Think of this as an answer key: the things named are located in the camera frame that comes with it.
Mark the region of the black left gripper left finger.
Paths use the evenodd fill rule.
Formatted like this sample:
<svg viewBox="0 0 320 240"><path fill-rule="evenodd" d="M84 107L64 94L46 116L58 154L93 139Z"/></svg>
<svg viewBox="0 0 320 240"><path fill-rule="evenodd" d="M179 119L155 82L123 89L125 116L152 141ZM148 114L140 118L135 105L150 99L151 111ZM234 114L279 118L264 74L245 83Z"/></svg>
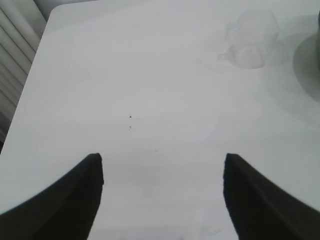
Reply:
<svg viewBox="0 0 320 240"><path fill-rule="evenodd" d="M92 153L49 187L0 215L2 240L86 240L104 185L102 157Z"/></svg>

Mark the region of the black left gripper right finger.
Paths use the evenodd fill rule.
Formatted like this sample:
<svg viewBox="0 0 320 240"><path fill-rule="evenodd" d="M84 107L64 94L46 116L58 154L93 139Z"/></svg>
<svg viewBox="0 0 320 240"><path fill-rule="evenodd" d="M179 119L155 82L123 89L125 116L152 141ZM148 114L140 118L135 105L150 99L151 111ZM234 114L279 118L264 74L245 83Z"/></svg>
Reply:
<svg viewBox="0 0 320 240"><path fill-rule="evenodd" d="M320 212L278 187L238 154L225 157L223 197L240 240L320 238Z"/></svg>

